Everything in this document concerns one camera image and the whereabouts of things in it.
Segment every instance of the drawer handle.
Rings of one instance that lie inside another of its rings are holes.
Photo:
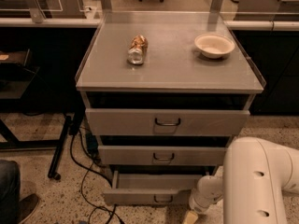
[[[180,118],[178,118],[178,122],[176,123],[162,123],[157,118],[155,119],[155,124],[159,126],[179,126],[180,124]]]
[[[153,158],[154,158],[156,161],[172,161],[172,160],[175,158],[175,154],[172,153],[172,154],[171,154],[171,157],[169,157],[169,158],[159,158],[159,157],[157,157],[156,153],[153,153]]]
[[[162,200],[162,201],[159,201],[159,200],[157,200],[156,195],[154,195],[154,196],[153,196],[153,200],[154,200],[156,203],[171,203],[171,202],[174,201],[174,197],[171,195],[169,200]]]

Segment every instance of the power cord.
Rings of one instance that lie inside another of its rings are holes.
[[[79,162],[75,159],[75,157],[74,157],[74,155],[73,155],[73,146],[74,146],[74,140],[75,140],[75,137],[76,137],[76,136],[75,136],[75,135],[72,135],[71,146],[70,146],[70,156],[71,156],[71,159],[73,160],[73,162],[74,162],[76,165],[78,165],[79,167],[84,168],[84,169],[87,170],[87,172],[86,172],[86,174],[85,174],[85,176],[83,177],[82,182],[81,182],[80,193],[81,193],[83,199],[85,200],[85,202],[88,203],[89,205],[91,205],[91,206],[94,207],[94,209],[92,210],[92,212],[91,212],[90,215],[89,215],[88,223],[89,223],[89,224],[91,223],[90,221],[91,221],[91,217],[92,217],[93,213],[94,213],[96,210],[99,209],[99,210],[108,212],[109,215],[110,215],[110,217],[109,217],[109,219],[107,220],[106,224],[109,224],[110,221],[112,220],[112,218],[113,218],[114,216],[116,216],[116,217],[118,218],[120,224],[124,224],[124,221],[123,221],[123,220],[122,220],[122,219],[115,213],[117,205],[114,205],[113,210],[111,211],[111,210],[107,209],[107,208],[104,207],[104,206],[97,206],[97,205],[95,205],[94,203],[91,203],[91,202],[87,199],[87,197],[84,195],[84,192],[83,192],[83,184],[84,184],[84,181],[85,181],[85,179],[86,179],[86,176],[87,176],[87,174],[88,174],[89,172],[92,172],[92,173],[94,173],[94,174],[96,174],[96,175],[100,175],[101,177],[103,177],[111,187],[112,187],[112,183],[111,183],[111,181],[110,181],[105,175],[103,175],[103,174],[101,174],[101,173],[99,173],[99,172],[97,172],[97,171],[95,171],[95,170],[93,169],[93,165],[96,164],[96,162],[99,161],[99,160],[96,159],[95,157],[91,156],[91,155],[87,152],[87,150],[85,149],[85,147],[84,147],[84,145],[83,145],[83,138],[82,138],[82,132],[81,132],[81,130],[78,130],[78,133],[79,133],[79,136],[80,136],[80,143],[81,143],[81,147],[82,147],[83,152],[85,153],[85,155],[86,155],[89,159],[91,159],[91,160],[93,161],[93,163],[91,164],[90,167],[86,167],[86,166],[84,166],[83,164],[79,163]]]

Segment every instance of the gray dresser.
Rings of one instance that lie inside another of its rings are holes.
[[[107,13],[77,78],[112,173],[106,203],[187,203],[198,179],[222,165],[263,86],[238,46],[226,59],[205,58],[193,43],[204,33],[232,38],[217,14]],[[136,35],[149,41],[142,65],[126,60]]]

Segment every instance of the person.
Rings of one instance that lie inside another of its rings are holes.
[[[0,223],[21,224],[36,210],[39,198],[20,198],[20,169],[15,161],[0,160]]]

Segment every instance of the cabinet top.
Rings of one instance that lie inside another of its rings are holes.
[[[183,91],[260,93],[263,90],[241,50],[210,60],[194,39],[212,33],[231,38],[218,14],[111,12],[79,69],[79,91]],[[127,62],[132,39],[149,41],[142,65]]]

